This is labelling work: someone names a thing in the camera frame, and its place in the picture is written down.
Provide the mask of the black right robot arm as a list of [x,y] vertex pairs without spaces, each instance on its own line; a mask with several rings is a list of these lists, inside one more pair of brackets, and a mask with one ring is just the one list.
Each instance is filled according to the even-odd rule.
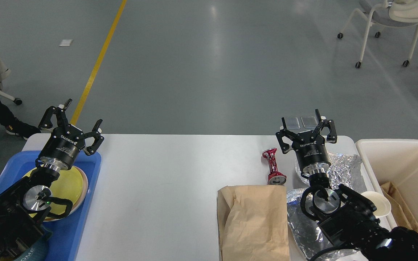
[[331,166],[325,144],[335,144],[337,134],[333,120],[315,110],[318,124],[314,130],[300,133],[282,129],[276,137],[283,154],[293,150],[301,175],[309,182],[302,193],[302,213],[318,227],[332,247],[319,251],[312,261],[334,250],[360,251],[370,261],[418,261],[418,233],[404,227],[387,230],[380,226],[374,212],[377,207],[360,193],[338,185],[333,189],[327,173]]

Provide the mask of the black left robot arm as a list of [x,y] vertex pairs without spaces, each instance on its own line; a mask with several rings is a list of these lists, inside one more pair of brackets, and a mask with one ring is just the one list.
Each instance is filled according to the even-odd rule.
[[55,115],[57,127],[35,160],[35,169],[0,194],[0,258],[21,256],[44,235],[42,223],[46,218],[63,219],[73,209],[73,202],[56,197],[51,185],[59,179],[61,171],[73,167],[81,151],[88,156],[96,153],[103,142],[100,132],[103,120],[97,120],[91,132],[83,132],[67,120],[65,110],[70,104],[68,99],[65,104],[45,111],[39,126],[52,128],[51,119]]

